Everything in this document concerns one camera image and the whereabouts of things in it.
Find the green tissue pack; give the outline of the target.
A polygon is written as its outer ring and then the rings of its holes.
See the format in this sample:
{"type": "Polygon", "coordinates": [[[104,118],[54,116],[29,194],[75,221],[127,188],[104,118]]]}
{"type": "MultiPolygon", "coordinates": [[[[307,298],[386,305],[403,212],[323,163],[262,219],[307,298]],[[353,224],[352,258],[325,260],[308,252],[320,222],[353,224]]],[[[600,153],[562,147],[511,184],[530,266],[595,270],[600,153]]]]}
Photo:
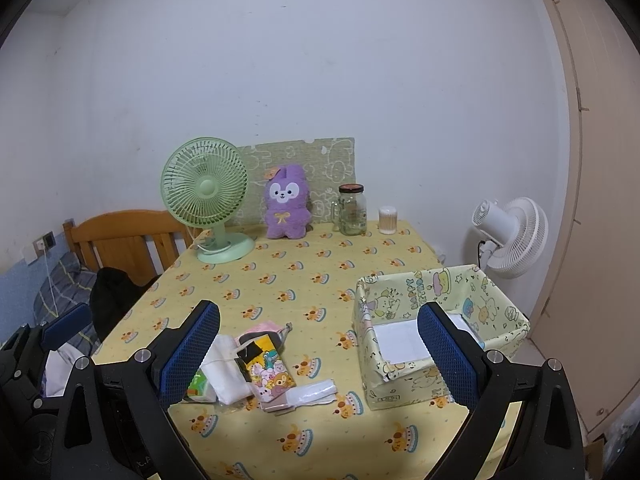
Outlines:
{"type": "Polygon", "coordinates": [[[217,395],[205,374],[201,370],[197,370],[191,379],[189,387],[186,389],[183,399],[191,403],[215,404],[217,395]]]}

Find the white cloth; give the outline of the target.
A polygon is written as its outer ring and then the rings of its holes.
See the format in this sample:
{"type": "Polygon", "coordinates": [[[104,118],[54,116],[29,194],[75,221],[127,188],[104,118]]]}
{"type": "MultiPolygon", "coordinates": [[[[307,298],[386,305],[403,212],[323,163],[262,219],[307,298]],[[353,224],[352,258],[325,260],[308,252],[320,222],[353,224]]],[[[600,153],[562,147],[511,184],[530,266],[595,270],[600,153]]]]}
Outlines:
{"type": "Polygon", "coordinates": [[[238,346],[232,336],[218,334],[200,366],[217,399],[224,405],[235,404],[253,394],[235,362],[236,348],[238,346]]]}

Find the cartoon print pouch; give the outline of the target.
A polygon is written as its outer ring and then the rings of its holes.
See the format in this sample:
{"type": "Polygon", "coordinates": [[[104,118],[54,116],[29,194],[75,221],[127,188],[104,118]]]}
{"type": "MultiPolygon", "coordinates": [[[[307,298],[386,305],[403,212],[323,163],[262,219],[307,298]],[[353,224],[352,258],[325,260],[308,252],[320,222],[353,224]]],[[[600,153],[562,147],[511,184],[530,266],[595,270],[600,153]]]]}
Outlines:
{"type": "Polygon", "coordinates": [[[252,335],[242,342],[235,361],[263,408],[296,386],[270,333],[252,335]]]}

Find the pink fabric pouch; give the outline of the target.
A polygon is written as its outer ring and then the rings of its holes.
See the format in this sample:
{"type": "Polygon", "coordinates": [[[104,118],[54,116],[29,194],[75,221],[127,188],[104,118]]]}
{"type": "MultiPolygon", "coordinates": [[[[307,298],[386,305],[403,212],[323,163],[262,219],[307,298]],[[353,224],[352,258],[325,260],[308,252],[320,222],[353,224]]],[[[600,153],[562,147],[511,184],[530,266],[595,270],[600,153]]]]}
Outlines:
{"type": "Polygon", "coordinates": [[[249,330],[246,330],[238,338],[236,342],[240,346],[247,341],[255,338],[267,335],[277,350],[281,350],[284,347],[288,334],[293,330],[293,324],[287,322],[284,325],[279,325],[275,322],[267,321],[254,325],[249,330]]]}

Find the white plastic pack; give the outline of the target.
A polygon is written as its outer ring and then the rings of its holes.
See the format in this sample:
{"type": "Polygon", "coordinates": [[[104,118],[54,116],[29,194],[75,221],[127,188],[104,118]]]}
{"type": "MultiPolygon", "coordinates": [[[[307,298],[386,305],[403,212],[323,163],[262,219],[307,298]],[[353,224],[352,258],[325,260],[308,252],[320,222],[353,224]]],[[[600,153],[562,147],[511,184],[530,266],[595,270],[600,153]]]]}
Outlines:
{"type": "Polygon", "coordinates": [[[337,386],[332,379],[291,388],[286,393],[289,406],[331,404],[337,400],[337,386]]]}

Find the black garment on chair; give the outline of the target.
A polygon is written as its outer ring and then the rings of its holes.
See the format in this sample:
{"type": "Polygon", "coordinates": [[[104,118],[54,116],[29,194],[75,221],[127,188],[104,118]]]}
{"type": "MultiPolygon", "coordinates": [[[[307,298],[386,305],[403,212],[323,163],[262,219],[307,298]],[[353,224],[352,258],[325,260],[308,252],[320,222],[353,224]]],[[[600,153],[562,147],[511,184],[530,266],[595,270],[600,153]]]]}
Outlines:
{"type": "Polygon", "coordinates": [[[90,292],[89,307],[99,341],[105,341],[155,280],[152,278],[145,285],[137,285],[125,271],[108,266],[98,271],[90,292]]]}

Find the patterned fabric storage box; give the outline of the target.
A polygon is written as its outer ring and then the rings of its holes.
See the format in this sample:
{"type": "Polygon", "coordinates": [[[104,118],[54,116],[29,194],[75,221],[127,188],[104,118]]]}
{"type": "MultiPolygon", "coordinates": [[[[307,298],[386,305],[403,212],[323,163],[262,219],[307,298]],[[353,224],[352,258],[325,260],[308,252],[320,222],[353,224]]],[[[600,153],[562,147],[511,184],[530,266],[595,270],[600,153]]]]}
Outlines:
{"type": "Polygon", "coordinates": [[[364,396],[379,411],[441,396],[477,404],[483,354],[514,356],[529,322],[468,264],[360,278],[354,331],[364,396]]]}

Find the wooden chair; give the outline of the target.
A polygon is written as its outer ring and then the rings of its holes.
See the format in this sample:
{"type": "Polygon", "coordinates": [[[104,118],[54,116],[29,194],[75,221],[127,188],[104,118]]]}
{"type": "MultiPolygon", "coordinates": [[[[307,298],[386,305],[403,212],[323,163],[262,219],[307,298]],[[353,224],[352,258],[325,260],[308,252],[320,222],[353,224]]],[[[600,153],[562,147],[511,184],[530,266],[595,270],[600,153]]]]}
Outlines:
{"type": "Polygon", "coordinates": [[[91,271],[113,268],[143,285],[162,274],[178,259],[177,240],[189,248],[195,234],[168,211],[127,209],[107,212],[81,224],[63,223],[70,251],[91,271]]]}

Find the yellow cake-print tablecloth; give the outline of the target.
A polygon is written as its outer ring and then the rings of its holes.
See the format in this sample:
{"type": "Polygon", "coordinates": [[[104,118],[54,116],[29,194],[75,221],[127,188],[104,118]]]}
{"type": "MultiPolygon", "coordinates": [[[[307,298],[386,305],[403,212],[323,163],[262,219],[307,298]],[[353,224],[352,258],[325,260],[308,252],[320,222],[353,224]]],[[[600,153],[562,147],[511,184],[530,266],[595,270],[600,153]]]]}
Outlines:
{"type": "Polygon", "coordinates": [[[174,405],[170,414],[214,479],[422,479],[466,417],[430,361],[388,362],[376,329],[413,322],[435,301],[486,348],[512,356],[526,317],[476,266],[439,268],[402,224],[345,236],[318,224],[302,240],[258,237],[240,261],[213,266],[184,252],[117,324],[96,362],[128,359],[201,300],[221,333],[288,326],[283,359],[297,385],[332,380],[334,402],[275,415],[254,400],[234,408],[174,405]]]}

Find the white floor fan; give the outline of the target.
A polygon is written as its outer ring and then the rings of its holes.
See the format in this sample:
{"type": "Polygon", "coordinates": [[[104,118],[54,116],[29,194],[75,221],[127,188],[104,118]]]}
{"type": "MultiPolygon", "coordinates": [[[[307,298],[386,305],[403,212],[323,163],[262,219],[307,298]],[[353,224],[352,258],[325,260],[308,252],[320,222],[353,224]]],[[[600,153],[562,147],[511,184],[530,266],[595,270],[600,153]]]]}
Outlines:
{"type": "Polygon", "coordinates": [[[499,278],[519,278],[544,252],[548,240],[548,218],[541,206],[528,197],[504,206],[483,200],[472,213],[472,226],[483,234],[478,265],[499,278]]]}

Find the cotton swab container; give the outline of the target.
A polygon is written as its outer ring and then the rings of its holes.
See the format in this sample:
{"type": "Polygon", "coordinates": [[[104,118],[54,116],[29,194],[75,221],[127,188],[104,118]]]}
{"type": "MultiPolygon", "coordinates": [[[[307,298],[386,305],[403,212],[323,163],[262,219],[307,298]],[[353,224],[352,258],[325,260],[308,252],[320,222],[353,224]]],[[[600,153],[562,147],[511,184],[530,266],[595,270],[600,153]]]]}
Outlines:
{"type": "Polygon", "coordinates": [[[398,211],[394,206],[382,206],[378,210],[378,230],[385,235],[397,232],[398,211]]]}

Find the purple plush bunny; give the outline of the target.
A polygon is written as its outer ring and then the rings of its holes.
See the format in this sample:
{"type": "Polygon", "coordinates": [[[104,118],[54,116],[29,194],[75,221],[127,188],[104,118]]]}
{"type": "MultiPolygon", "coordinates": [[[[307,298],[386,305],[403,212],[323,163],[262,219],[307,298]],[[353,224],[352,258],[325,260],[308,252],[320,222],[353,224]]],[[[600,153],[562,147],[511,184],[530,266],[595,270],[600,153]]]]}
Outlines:
{"type": "Polygon", "coordinates": [[[270,171],[265,185],[266,237],[300,240],[311,222],[308,207],[309,185],[300,165],[277,166],[270,171]]]}

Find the green desk fan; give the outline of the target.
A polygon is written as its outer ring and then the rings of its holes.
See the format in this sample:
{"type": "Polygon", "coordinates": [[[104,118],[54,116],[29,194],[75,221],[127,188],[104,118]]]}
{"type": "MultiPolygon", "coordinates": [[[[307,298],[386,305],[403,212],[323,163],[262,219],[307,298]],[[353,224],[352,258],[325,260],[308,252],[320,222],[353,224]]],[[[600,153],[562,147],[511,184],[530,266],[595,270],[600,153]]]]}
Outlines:
{"type": "Polygon", "coordinates": [[[243,205],[248,173],[238,149],[231,143],[200,136],[177,148],[160,175],[160,195],[168,212],[200,234],[194,238],[202,263],[240,260],[255,247],[254,240],[229,232],[226,222],[243,205]]]}

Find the small glass bottle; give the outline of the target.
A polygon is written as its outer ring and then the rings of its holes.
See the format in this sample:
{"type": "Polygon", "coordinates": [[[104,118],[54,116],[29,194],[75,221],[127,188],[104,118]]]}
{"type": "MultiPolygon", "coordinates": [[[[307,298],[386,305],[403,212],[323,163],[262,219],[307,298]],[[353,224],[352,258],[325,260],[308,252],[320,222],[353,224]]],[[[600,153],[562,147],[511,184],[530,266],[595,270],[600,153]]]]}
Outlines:
{"type": "Polygon", "coordinates": [[[340,227],[340,214],[341,214],[341,205],[339,200],[332,200],[331,202],[331,220],[333,223],[333,231],[338,232],[340,227]]]}

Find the beige patterned board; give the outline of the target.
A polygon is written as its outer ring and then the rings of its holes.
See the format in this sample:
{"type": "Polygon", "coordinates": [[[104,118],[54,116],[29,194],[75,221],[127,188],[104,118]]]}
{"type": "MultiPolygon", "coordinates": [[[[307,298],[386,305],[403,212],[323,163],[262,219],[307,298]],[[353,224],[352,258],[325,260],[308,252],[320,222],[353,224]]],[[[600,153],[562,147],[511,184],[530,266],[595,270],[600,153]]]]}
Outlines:
{"type": "Polygon", "coordinates": [[[264,189],[270,171],[277,166],[303,167],[310,189],[311,220],[331,221],[331,203],[341,184],[355,183],[354,138],[294,140],[239,146],[248,174],[248,188],[241,208],[229,226],[262,223],[266,211],[264,189]]]}

